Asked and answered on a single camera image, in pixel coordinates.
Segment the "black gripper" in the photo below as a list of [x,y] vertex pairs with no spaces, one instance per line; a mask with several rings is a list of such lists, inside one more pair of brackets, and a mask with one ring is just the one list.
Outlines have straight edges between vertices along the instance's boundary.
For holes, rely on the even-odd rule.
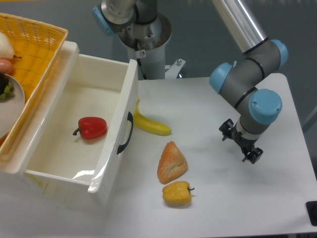
[[219,131],[222,134],[222,141],[226,139],[234,140],[241,148],[244,158],[242,162],[249,161],[255,164],[263,154],[263,150],[259,147],[254,147],[254,143],[258,139],[246,139],[242,137],[242,132],[237,131],[232,119],[227,119],[220,127]]

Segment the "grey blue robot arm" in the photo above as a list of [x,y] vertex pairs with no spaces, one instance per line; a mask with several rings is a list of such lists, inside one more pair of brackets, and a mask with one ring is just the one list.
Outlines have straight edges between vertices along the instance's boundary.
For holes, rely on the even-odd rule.
[[[263,154],[255,142],[277,119],[282,100],[274,91],[257,84],[285,64],[288,50],[279,40],[267,37],[242,0],[215,0],[219,16],[245,56],[240,63],[219,65],[209,83],[239,114],[219,128],[224,139],[236,142],[244,160],[257,162]],[[117,34],[128,55],[139,67],[139,78],[167,79],[165,45],[171,36],[169,20],[158,12],[155,0],[104,0],[92,12],[101,30]]]

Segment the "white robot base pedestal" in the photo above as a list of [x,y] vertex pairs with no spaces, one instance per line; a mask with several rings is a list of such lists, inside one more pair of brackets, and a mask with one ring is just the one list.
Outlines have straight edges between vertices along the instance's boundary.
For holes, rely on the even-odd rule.
[[171,38],[171,24],[162,14],[150,24],[133,23],[118,33],[128,57],[137,61],[140,80],[176,79],[186,61],[165,63],[165,47]]

